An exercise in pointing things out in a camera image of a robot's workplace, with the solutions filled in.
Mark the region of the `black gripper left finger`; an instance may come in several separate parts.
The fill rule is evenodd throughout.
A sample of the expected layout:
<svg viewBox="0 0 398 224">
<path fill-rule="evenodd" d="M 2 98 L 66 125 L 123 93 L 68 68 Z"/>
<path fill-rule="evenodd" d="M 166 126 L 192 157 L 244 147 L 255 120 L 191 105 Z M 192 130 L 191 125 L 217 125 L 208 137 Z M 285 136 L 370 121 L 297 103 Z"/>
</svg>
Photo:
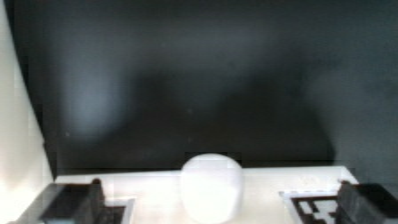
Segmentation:
<svg viewBox="0 0 398 224">
<path fill-rule="evenodd" d="M 102 180 L 86 184 L 50 184 L 15 224 L 105 224 Z"/>
</svg>

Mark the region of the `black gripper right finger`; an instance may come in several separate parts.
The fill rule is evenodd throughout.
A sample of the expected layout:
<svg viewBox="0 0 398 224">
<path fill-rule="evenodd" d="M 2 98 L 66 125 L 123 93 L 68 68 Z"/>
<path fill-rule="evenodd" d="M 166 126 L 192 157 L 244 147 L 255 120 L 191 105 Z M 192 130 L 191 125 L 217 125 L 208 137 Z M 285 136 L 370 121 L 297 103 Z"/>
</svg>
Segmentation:
<svg viewBox="0 0 398 224">
<path fill-rule="evenodd" d="M 342 183 L 336 224 L 398 224 L 398 199 L 381 184 Z"/>
</svg>

